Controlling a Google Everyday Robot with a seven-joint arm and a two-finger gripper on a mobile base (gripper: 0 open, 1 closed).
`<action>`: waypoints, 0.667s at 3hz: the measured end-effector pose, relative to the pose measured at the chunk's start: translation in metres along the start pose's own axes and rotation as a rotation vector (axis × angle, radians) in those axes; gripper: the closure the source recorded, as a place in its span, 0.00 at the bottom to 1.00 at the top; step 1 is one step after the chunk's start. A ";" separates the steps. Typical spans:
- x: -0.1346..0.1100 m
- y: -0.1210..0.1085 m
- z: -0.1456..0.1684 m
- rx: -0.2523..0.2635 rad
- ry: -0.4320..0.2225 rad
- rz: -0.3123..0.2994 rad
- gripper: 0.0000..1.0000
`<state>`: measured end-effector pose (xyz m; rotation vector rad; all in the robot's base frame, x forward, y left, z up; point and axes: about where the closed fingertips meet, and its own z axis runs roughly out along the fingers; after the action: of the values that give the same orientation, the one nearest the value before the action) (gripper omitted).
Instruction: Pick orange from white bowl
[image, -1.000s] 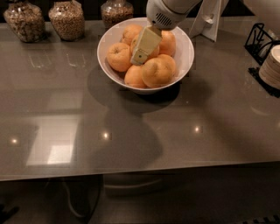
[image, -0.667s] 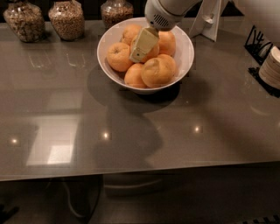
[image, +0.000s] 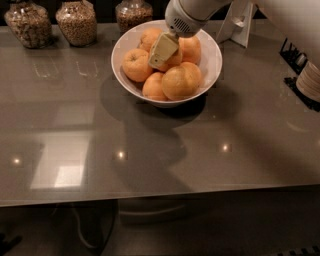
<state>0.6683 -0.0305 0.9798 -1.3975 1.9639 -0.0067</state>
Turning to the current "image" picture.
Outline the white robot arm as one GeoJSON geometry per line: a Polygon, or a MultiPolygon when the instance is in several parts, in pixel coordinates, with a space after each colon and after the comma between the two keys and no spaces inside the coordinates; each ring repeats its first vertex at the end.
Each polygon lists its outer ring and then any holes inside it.
{"type": "MultiPolygon", "coordinates": [[[[162,66],[178,49],[180,37],[196,35],[223,6],[236,0],[170,0],[165,11],[168,31],[160,34],[149,56],[162,66]]],[[[308,60],[320,66],[320,0],[248,0],[257,6],[308,60]]]]}

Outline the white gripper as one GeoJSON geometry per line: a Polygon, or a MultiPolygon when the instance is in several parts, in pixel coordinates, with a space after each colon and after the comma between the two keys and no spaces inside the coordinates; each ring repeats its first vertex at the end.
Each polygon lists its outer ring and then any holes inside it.
{"type": "Polygon", "coordinates": [[[179,48],[179,37],[192,37],[206,24],[207,7],[200,0],[170,0],[165,11],[165,21],[170,32],[159,35],[150,49],[148,63],[159,68],[179,48]]]}

